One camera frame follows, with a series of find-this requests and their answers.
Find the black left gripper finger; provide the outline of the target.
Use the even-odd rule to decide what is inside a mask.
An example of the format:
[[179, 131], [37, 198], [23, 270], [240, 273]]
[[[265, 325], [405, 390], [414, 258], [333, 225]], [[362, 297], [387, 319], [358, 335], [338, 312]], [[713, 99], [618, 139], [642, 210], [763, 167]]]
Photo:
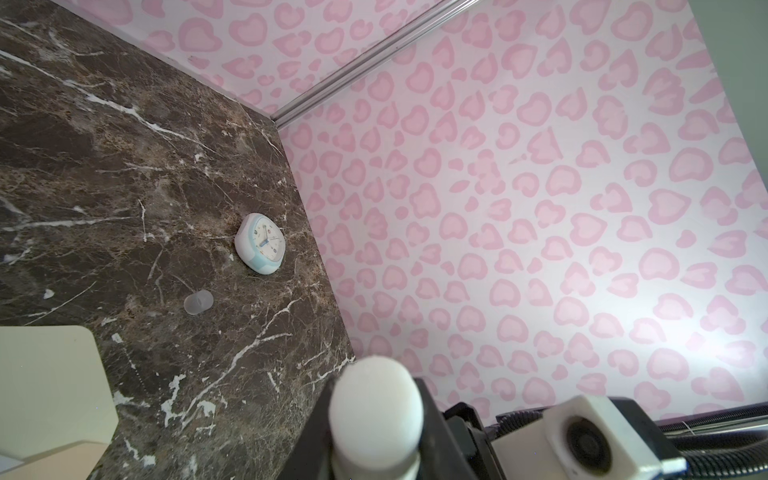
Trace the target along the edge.
[[[298, 437], [278, 480], [333, 479], [333, 451], [329, 408], [336, 377], [326, 382], [304, 428]], [[458, 444], [438, 410], [423, 379], [415, 380], [421, 395], [424, 422], [419, 442], [421, 457], [417, 471], [419, 479], [474, 479], [476, 474], [465, 460]]]

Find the white glue stick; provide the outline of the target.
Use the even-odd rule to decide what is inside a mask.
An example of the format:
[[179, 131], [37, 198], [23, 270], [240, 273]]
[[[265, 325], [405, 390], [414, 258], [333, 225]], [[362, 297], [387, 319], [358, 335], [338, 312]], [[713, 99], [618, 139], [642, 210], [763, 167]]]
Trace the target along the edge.
[[417, 477], [424, 406], [401, 363], [371, 356], [345, 368], [332, 389], [328, 420], [335, 478]]

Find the beige envelope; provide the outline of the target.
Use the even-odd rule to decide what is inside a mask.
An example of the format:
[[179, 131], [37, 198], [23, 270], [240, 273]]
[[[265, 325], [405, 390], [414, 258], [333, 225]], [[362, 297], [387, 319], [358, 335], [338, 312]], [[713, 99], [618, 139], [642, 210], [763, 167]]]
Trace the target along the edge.
[[88, 329], [2, 328], [2, 478], [85, 479], [117, 425], [105, 369]]

